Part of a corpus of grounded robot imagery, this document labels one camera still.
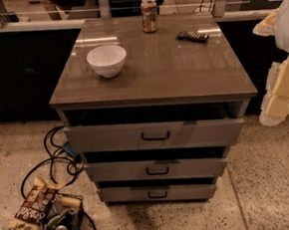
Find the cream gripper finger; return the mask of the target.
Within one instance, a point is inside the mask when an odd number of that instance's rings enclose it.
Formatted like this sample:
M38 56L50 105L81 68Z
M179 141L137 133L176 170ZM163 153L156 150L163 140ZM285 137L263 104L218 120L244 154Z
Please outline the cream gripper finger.
M259 120L265 126L278 125L289 114L289 56L282 64L273 62L266 79Z

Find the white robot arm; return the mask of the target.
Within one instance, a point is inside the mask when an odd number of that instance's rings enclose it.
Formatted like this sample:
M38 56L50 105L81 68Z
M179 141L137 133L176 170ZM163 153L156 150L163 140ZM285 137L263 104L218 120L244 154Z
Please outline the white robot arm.
M289 0L284 0L259 22L253 34L273 36L276 47L289 54ZM259 120L263 125L272 126L283 122L289 114L289 56L282 64L273 62L266 79Z

